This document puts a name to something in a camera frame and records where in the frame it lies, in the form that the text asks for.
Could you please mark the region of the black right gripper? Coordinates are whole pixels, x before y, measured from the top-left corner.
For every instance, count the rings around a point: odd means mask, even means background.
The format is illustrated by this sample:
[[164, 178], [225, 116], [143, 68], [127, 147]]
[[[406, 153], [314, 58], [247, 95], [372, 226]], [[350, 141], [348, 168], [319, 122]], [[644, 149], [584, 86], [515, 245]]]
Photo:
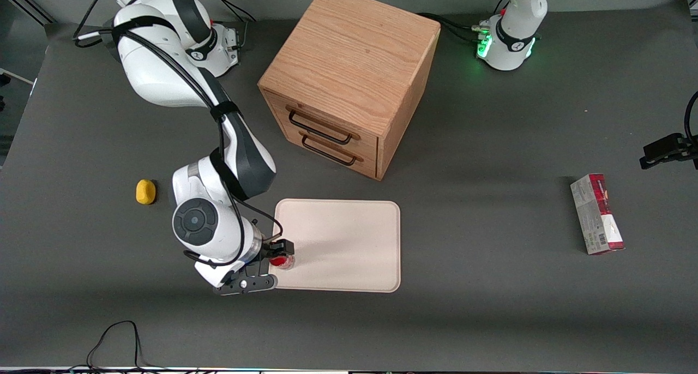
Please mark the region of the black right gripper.
[[277, 240], [276, 242], [262, 242], [261, 247], [252, 263], [256, 267], [273, 267], [274, 255], [294, 255], [294, 242], [290, 240]]

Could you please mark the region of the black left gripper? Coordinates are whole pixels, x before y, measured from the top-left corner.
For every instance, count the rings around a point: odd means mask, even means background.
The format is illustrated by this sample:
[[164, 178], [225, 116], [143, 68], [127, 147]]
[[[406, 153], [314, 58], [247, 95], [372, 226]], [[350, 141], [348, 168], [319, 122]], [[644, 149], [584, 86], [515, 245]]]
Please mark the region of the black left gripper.
[[[695, 169], [698, 170], [697, 136], [689, 136], [689, 140], [691, 143], [690, 153], [685, 152], [689, 148], [689, 143], [685, 139], [685, 136], [681, 135], [680, 133], [666, 135], [663, 138], [644, 146], [645, 156], [639, 159], [641, 169], [649, 170], [649, 168], [653, 168], [668, 162], [688, 161], [690, 160], [691, 156], [693, 165], [695, 166]], [[660, 155], [660, 157], [650, 158], [648, 155]]]

